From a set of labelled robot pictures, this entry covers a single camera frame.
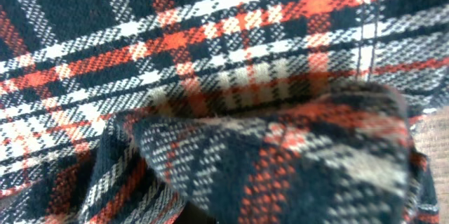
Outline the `red blue plaid garment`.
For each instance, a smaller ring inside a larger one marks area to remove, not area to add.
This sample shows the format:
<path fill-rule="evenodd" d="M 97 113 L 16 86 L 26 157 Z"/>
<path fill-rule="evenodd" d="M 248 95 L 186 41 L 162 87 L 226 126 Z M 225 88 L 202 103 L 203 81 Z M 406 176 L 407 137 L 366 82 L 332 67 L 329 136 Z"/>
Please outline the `red blue plaid garment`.
<path fill-rule="evenodd" d="M 2 223 L 438 223 L 448 0 L 1 0 Z"/>

